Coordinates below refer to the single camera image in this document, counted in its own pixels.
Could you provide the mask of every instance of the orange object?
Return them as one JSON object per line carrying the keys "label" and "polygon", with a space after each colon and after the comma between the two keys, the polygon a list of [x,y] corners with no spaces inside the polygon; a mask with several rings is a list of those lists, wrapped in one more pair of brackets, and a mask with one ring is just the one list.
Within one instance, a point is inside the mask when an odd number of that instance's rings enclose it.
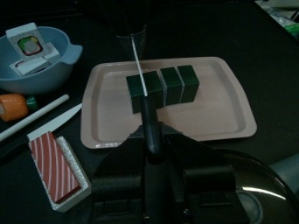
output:
{"label": "orange object", "polygon": [[6,122],[26,117],[28,112],[26,99],[20,94],[0,95],[0,117]]}

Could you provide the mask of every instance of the red striped box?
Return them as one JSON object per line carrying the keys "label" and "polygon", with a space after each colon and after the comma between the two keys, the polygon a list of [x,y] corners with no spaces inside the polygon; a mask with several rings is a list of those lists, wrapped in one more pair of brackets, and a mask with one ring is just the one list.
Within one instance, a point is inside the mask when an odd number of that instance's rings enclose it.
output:
{"label": "red striped box", "polygon": [[81,190],[81,182],[74,174],[62,147],[58,145],[51,132],[34,139],[30,142],[30,147],[51,200],[54,203],[62,203]]}

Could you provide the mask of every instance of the black table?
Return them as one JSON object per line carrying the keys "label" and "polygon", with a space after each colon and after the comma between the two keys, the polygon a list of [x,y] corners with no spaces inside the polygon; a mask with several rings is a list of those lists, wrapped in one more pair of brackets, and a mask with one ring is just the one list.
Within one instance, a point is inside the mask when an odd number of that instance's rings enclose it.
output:
{"label": "black table", "polygon": [[[51,94],[38,96],[46,105],[62,95],[70,100],[7,139],[18,144],[19,135],[35,130],[79,104],[90,71],[106,62],[129,61],[114,30],[87,15],[44,20],[64,30],[72,44],[85,50],[67,83]],[[249,138],[209,141],[217,148],[246,152],[267,164],[294,155],[299,133],[299,45],[297,40],[253,2],[209,3],[155,10],[149,21],[145,60],[217,56],[223,58],[247,93],[257,119],[257,134]],[[0,131],[12,123],[0,122]],[[111,149],[91,150],[81,141],[81,114],[55,131],[64,136],[93,178],[101,160]],[[52,211],[32,156],[24,153],[0,165],[2,223],[87,223],[90,197],[67,213]]]}

